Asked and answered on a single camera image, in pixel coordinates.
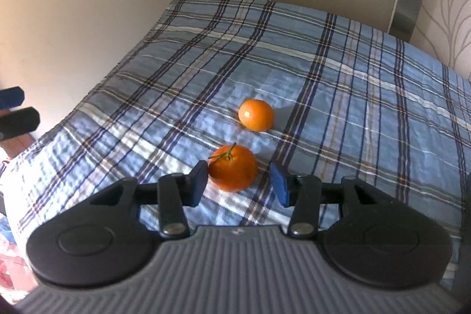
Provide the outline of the small orange mandarin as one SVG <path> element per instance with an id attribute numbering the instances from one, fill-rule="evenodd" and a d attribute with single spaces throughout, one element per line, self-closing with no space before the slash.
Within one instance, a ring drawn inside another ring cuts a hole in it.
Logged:
<path id="1" fill-rule="evenodd" d="M 273 108 L 261 99 L 248 99 L 238 110 L 240 123 L 253 132 L 265 132 L 271 129 L 275 113 Z"/>

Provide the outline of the blue plaid cloth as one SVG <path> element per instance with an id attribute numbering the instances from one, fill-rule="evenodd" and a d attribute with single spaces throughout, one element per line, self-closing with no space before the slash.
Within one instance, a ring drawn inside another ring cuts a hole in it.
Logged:
<path id="1" fill-rule="evenodd" d="M 274 110 L 265 132 L 240 105 Z M 354 175 L 437 220 L 461 244 L 470 82 L 345 17 L 262 0 L 176 0 L 112 71 L 1 176 L 18 249 L 43 222 L 125 177 L 186 173 L 237 143 L 251 187 L 208 186 L 190 225 L 287 225 L 271 162 L 324 182 Z"/>

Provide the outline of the large orange with stem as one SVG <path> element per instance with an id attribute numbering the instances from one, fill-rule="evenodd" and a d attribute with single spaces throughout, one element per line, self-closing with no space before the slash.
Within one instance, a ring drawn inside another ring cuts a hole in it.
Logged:
<path id="1" fill-rule="evenodd" d="M 256 157 L 237 143 L 225 145 L 208 158 L 208 174 L 212 184 L 224 192 L 248 189 L 258 174 Z"/>

